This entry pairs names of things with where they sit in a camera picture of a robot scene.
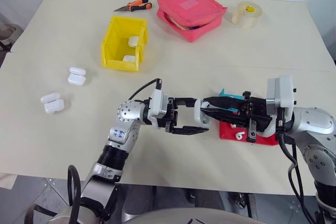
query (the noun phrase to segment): orange handle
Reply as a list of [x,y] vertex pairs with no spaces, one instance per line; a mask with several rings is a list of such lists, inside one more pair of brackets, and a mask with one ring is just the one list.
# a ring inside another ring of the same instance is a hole
[[141,5],[144,3],[148,3],[148,0],[136,0],[134,2],[128,3],[128,6],[134,6],[134,5]]
[[129,11],[134,11],[134,10],[147,10],[152,8],[152,3],[147,3],[147,4],[142,4],[142,5],[134,5],[129,7]]

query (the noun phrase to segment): teal object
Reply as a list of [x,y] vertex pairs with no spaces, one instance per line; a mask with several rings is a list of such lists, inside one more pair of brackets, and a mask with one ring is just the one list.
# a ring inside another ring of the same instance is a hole
[[[232,98],[236,98],[236,99],[240,99],[240,100],[244,99],[244,97],[242,95],[226,94],[224,89],[222,89],[222,91],[219,93],[219,96],[220,97],[232,97]],[[225,110],[229,110],[229,111],[232,111],[232,112],[238,112],[237,109],[225,109]]]

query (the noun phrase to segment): pink zippered pouch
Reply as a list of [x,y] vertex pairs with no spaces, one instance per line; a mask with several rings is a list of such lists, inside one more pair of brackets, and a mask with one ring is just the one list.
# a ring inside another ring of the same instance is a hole
[[223,7],[215,0],[157,0],[157,2],[160,7],[158,16],[191,42],[219,26],[227,10],[227,7]]

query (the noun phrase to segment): black cable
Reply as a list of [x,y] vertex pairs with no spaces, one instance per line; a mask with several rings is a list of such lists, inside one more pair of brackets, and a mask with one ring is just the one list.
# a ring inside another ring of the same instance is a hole
[[48,216],[52,216],[52,217],[54,217],[57,214],[53,211],[45,209],[44,207],[42,207],[38,204],[31,204],[31,206],[29,206],[29,208],[26,211],[24,224],[33,224],[34,223],[34,210],[38,211],[38,212],[41,212],[44,215],[48,215]]
[[[306,219],[308,220],[308,222],[310,224],[316,224],[315,220],[309,214],[308,210],[306,209],[306,206],[304,205],[305,202],[304,202],[303,186],[302,186],[300,170],[299,170],[298,162],[297,162],[296,146],[295,146],[295,144],[291,144],[292,145],[292,152],[293,152],[293,155],[291,155],[289,153],[288,149],[285,146],[284,133],[279,133],[278,134],[278,141],[279,141],[279,145],[280,145],[280,148],[281,148],[282,152],[292,162],[292,164],[290,165],[290,167],[288,169],[288,179],[289,179],[289,182],[290,182],[290,186],[292,187],[296,198],[299,200],[299,202],[301,204],[302,212],[303,212],[304,216],[306,217]],[[298,193],[298,191],[297,191],[297,189],[294,185],[293,179],[292,179],[291,174],[292,174],[293,169],[295,169],[295,171],[296,171],[300,194]]]
[[69,224],[76,224],[79,207],[80,207],[80,179],[76,168],[73,165],[69,165],[68,167],[68,197],[69,197],[69,205],[72,206]]
[[146,83],[144,86],[142,86],[138,90],[136,90],[136,92],[133,95],[131,95],[131,97],[129,97],[128,100],[132,100],[140,91],[147,88],[149,85],[151,85],[153,83],[156,83],[156,89],[161,89],[161,79],[156,78],[156,79],[151,80],[150,82]]

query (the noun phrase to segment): clear packing tape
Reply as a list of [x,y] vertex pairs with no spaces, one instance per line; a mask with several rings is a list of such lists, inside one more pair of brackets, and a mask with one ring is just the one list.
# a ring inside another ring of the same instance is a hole
[[232,23],[242,29],[255,27],[262,11],[261,7],[253,2],[240,2],[232,16]]

